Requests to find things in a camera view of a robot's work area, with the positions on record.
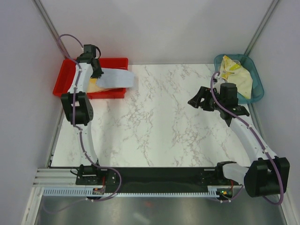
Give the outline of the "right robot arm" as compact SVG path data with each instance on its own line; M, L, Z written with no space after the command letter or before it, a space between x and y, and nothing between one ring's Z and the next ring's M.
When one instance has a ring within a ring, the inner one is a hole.
M216 183L225 185L233 180L243 185L250 197L284 195L290 163L287 158L278 157L255 127L246 121L249 112L238 104L235 84L223 83L219 89L202 86L187 103L204 111L218 111L240 140L250 160L250 167L241 166L236 162L218 163L219 170L214 173Z

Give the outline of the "pale yellow patterned towel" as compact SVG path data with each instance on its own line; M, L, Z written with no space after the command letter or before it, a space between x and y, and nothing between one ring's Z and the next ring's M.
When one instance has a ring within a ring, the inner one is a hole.
M251 98L253 79L248 70L224 55L219 71L220 77L228 83L234 83L244 98Z

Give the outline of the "light blue towel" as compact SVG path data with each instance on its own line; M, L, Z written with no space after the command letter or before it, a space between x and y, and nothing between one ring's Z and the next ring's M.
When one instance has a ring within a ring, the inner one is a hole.
M132 88L135 84L135 74L124 69L103 68L103 74L97 79L100 88Z

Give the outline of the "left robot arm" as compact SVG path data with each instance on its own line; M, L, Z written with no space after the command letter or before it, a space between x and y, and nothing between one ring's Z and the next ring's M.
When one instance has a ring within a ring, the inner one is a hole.
M100 66L100 49L92 44L83 46L83 53L72 60L75 63L75 76L67 93L60 99L66 119L73 126L78 136L82 166L100 168L98 156L95 153L91 122L94 117L93 107L87 95L90 79L98 79L103 71Z

